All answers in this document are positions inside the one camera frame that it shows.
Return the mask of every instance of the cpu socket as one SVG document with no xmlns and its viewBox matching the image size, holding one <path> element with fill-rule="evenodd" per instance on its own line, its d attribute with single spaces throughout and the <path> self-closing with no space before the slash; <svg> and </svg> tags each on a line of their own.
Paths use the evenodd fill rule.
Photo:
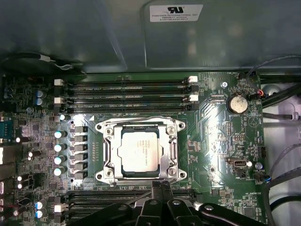
<svg viewBox="0 0 301 226">
<path fill-rule="evenodd" d="M 187 177 L 179 169 L 177 133 L 185 123 L 171 117 L 114 118 L 98 123 L 103 134 L 103 170 L 95 178 L 110 185 L 151 185 Z"/>
</svg>

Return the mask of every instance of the label sticker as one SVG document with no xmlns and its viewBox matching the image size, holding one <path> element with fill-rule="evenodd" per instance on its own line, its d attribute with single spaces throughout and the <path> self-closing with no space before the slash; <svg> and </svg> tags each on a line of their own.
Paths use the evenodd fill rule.
<svg viewBox="0 0 301 226">
<path fill-rule="evenodd" d="M 150 6 L 151 22 L 197 21 L 203 5 Z"/>
</svg>

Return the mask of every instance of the green circuit board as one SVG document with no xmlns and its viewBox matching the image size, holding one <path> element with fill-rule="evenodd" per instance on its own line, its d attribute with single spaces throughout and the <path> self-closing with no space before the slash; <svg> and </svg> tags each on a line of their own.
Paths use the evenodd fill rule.
<svg viewBox="0 0 301 226">
<path fill-rule="evenodd" d="M 127 113 L 69 113 L 70 120 L 59 121 L 59 114 L 53 110 L 53 79 L 40 78 L 36 84 L 33 78 L 6 79 L 6 87 L 12 90 L 10 103 L 16 103 L 17 112 L 7 114 L 14 121 L 12 137 L 22 135 L 31 137 L 24 145 L 24 154 L 29 150 L 41 150 L 42 155 L 18 164 L 18 173 L 41 172 L 43 185 L 36 189 L 33 203 L 41 198 L 50 200 L 47 205 L 48 216 L 41 219 L 34 217 L 35 209 L 31 208 L 19 217 L 24 226 L 56 225 L 53 221 L 53 204 L 51 197 L 65 194 L 72 190 L 142 190 L 148 186 L 115 186 L 97 181 L 94 174 L 103 167 L 103 138 L 95 130 L 99 122 L 119 117 L 149 117 L 156 115 L 170 116 L 186 123 L 186 128 L 178 133 L 179 168 L 188 173 L 187 178 L 172 184 L 173 189 L 193 188 L 198 192 L 200 203 L 213 202 L 240 214 L 266 223 L 266 215 L 262 204 L 261 188 L 264 181 L 256 176 L 265 173 L 262 108 L 260 100 L 248 100 L 248 108 L 241 114 L 231 113 L 227 102 L 239 93 L 245 97 L 252 94 L 245 79 L 240 79 L 238 72 L 189 72 L 189 73 L 127 73 L 98 74 L 60 77 L 66 83 L 73 82 L 110 82 L 110 81 L 172 81 L 189 76 L 198 77 L 198 107 L 194 111 L 173 111 L 163 113 L 127 112 Z M 254 75 L 253 82 L 259 85 L 259 75 Z M 47 93 L 43 107 L 36 106 L 35 93 L 42 90 Z M 27 124 L 20 128 L 18 121 L 26 120 Z M 76 126 L 87 126 L 88 132 L 88 177 L 82 181 L 71 179 L 70 172 L 56 177 L 53 174 L 53 159 L 57 144 L 54 132 L 70 131 Z M 247 160 L 248 167 L 235 168 L 229 159 Z M 262 169 L 255 165 L 261 163 Z M 17 191 L 16 197 L 24 195 L 26 190 Z"/>
</svg>

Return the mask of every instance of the gray cable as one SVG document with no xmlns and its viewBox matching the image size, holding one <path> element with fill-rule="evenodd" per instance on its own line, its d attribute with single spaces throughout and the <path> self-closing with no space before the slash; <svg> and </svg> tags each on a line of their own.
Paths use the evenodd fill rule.
<svg viewBox="0 0 301 226">
<path fill-rule="evenodd" d="M 287 56 L 280 56 L 280 57 L 276 57 L 276 58 L 273 58 L 273 59 L 270 59 L 270 60 L 266 60 L 264 62 L 262 62 L 261 64 L 259 65 L 256 65 L 254 66 L 253 68 L 251 68 L 251 70 L 246 74 L 246 82 L 249 84 L 249 86 L 251 86 L 252 88 L 255 89 L 255 92 L 257 93 L 260 89 L 251 82 L 250 80 L 250 75 L 255 71 L 257 70 L 258 68 L 262 67 L 262 66 L 265 66 L 269 63 L 272 63 L 274 61 L 278 61 L 278 60 L 284 60 L 284 59 L 289 59 L 289 58 L 301 58 L 301 56 L 299 55 L 287 55 Z"/>
<path fill-rule="evenodd" d="M 283 157 L 284 157 L 286 154 L 290 153 L 292 150 L 294 150 L 294 149 L 297 148 L 297 147 L 301 147 L 301 143 L 300 143 L 300 144 L 294 144 L 294 145 L 291 145 L 291 146 L 287 147 L 286 149 L 284 149 L 284 150 L 280 153 L 280 155 L 278 156 L 278 158 L 277 158 L 276 161 L 274 162 L 274 164 L 273 164 L 271 170 L 269 171 L 269 176 L 270 176 L 270 177 L 272 177 L 273 172 L 274 172 L 276 166 L 277 166 L 277 165 L 279 164 L 279 162 L 283 159 Z"/>
</svg>

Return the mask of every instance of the motherboard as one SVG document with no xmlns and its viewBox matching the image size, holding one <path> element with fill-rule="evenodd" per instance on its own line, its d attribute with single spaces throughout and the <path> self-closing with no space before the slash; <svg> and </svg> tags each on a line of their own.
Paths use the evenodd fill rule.
<svg viewBox="0 0 301 226">
<path fill-rule="evenodd" d="M 179 199 L 266 223 L 261 100 L 244 75 L 1 78 L 0 220 L 68 225 L 168 180 Z"/>
</svg>

